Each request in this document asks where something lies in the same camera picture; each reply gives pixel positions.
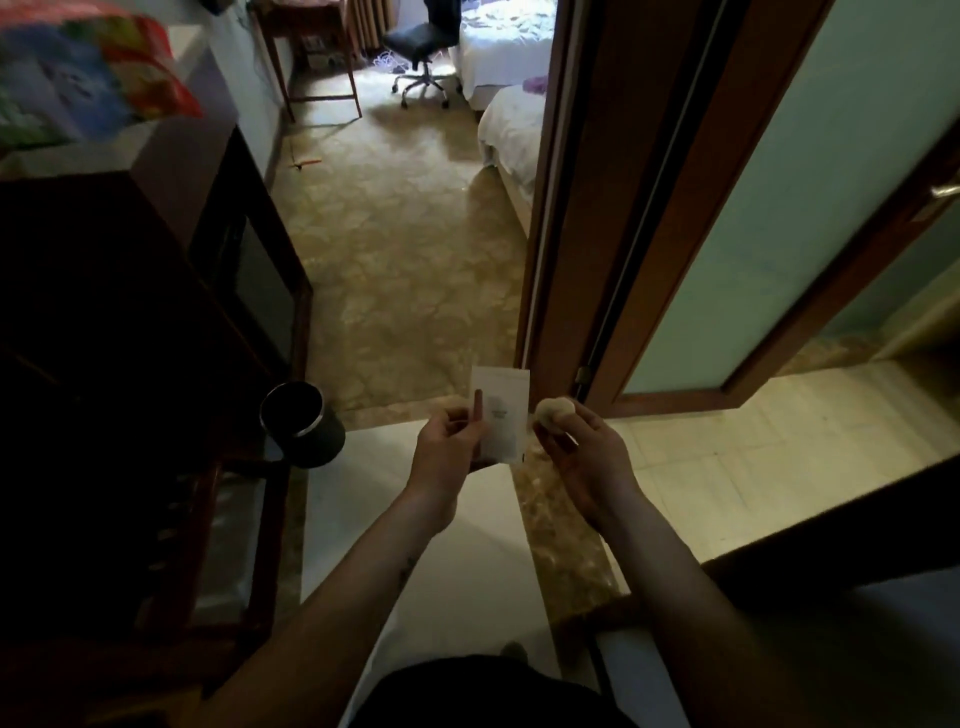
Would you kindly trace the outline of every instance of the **office chair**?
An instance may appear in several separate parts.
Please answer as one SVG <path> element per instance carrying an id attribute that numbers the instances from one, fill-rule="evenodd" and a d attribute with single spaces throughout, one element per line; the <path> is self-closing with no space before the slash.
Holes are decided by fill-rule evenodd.
<path id="1" fill-rule="evenodd" d="M 410 79 L 412 84 L 403 89 L 400 105 L 407 108 L 407 92 L 417 86 L 435 86 L 444 95 L 442 106 L 450 108 L 450 101 L 446 98 L 446 91 L 437 83 L 443 79 L 456 78 L 453 74 L 434 76 L 430 73 L 430 57 L 444 48 L 452 48 L 460 42 L 460 4 L 462 0 L 423 0 L 426 6 L 428 22 L 415 25 L 412 28 L 390 31 L 383 37 L 383 45 L 398 56 L 402 56 L 417 66 L 423 64 L 423 73 L 419 76 L 403 74 L 394 80 L 394 93 L 399 90 L 400 79 Z M 457 82 L 457 91 L 463 87 Z"/>

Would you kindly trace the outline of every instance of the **hand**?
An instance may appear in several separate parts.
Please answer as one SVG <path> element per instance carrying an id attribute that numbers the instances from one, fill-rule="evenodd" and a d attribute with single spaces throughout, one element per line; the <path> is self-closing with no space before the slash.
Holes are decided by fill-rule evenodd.
<path id="1" fill-rule="evenodd" d="M 554 424 L 566 434 L 551 435 L 539 423 L 534 432 L 564 482 L 573 504 L 593 528 L 604 533 L 621 508 L 643 498 L 636 484 L 627 446 L 599 415 L 578 401 L 576 412 Z"/>
<path id="2" fill-rule="evenodd" d="M 483 395 L 474 393 L 473 417 L 467 407 L 450 407 L 438 412 L 420 431 L 403 493 L 422 503 L 436 519 L 440 533 L 457 511 L 457 496 L 467 474 L 474 470 L 474 453 L 490 430 L 483 421 Z"/>

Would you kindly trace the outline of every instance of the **paper card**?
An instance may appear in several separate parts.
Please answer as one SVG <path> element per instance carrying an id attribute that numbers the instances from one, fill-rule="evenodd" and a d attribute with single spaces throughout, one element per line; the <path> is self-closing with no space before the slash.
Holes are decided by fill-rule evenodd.
<path id="1" fill-rule="evenodd" d="M 480 442 L 480 457 L 521 463 L 526 449 L 530 372 L 506 367 L 473 367 L 470 392 L 483 392 L 483 419 L 491 433 Z"/>

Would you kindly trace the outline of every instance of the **small round object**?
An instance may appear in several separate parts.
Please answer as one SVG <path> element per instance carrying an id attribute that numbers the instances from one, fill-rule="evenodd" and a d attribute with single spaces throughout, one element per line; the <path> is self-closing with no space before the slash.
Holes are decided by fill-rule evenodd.
<path id="1" fill-rule="evenodd" d="M 556 397 L 540 400 L 537 409 L 534 410 L 534 417 L 550 434 L 563 435 L 563 429 L 556 426 L 554 420 L 562 415 L 572 415 L 576 411 L 571 400 L 566 397 Z"/>

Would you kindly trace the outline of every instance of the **wooden door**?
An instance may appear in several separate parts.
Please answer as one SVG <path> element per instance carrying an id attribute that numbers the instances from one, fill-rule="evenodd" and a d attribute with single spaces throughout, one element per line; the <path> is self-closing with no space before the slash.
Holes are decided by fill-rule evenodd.
<path id="1" fill-rule="evenodd" d="M 748 6 L 559 0 L 516 338 L 532 401 L 571 391 L 626 242 L 679 168 Z"/>
<path id="2" fill-rule="evenodd" d="M 937 219 L 957 33 L 947 2 L 751 3 L 668 201 L 621 247 L 588 406 L 739 406 Z"/>

